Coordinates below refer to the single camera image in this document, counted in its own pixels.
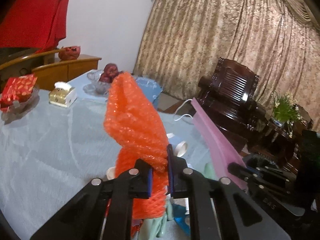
potted plant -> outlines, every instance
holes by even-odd
[[[273,110],[272,110],[272,122],[278,126],[283,127],[285,123],[288,124],[289,137],[292,138],[292,124],[297,120],[302,121],[302,117],[299,114],[299,107],[297,106],[297,100],[293,98],[291,93],[285,93],[280,96],[277,92],[272,93],[273,97]]]

wooden cabinet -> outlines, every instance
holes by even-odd
[[[36,67],[32,72],[38,77],[40,89],[53,90],[55,82],[68,82],[91,69],[97,69],[100,59],[89,55],[80,55],[76,60],[66,61],[56,58],[53,63]]]

white ear loop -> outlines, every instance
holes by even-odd
[[[188,101],[192,101],[192,99],[187,99],[186,101],[184,101],[183,104],[182,104],[181,106],[179,106],[178,109],[174,112],[174,114],[173,114],[173,119],[174,119],[175,121],[179,121],[179,120],[180,120],[182,117],[184,117],[184,116],[190,116],[190,117],[193,119],[193,117],[192,117],[190,114],[184,114],[184,115],[180,116],[178,119],[175,119],[175,118],[174,118],[174,117],[176,116],[177,112],[179,111],[179,109],[180,109],[181,107],[183,107],[183,106],[185,105],[185,103],[188,102]]]

orange cloth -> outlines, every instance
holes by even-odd
[[[122,146],[116,161],[116,177],[133,168],[137,159],[144,160],[154,169],[151,197],[134,199],[132,218],[163,216],[165,186],[168,185],[166,147],[169,142],[159,114],[127,72],[112,82],[103,125]]]

white wall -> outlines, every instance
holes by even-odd
[[[69,0],[67,37],[60,46],[81,46],[82,54],[102,57],[133,71],[151,0]]]

